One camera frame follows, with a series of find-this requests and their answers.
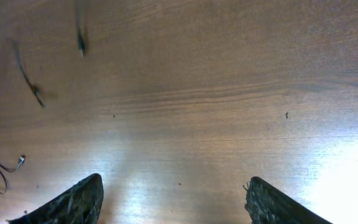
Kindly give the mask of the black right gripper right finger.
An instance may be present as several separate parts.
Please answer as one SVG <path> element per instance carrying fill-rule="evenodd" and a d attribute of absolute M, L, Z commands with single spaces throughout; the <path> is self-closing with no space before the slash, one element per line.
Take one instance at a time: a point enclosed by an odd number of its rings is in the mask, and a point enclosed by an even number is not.
<path fill-rule="evenodd" d="M 260 177 L 252 177 L 243 188 L 252 224 L 330 224 Z"/>

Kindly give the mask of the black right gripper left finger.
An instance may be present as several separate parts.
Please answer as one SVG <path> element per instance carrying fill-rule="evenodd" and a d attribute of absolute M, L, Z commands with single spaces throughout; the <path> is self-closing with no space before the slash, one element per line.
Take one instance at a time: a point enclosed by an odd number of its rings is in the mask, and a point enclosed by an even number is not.
<path fill-rule="evenodd" d="M 79 181 L 38 209 L 8 224 L 94 224 L 98 222 L 104 189 L 100 174 Z"/>

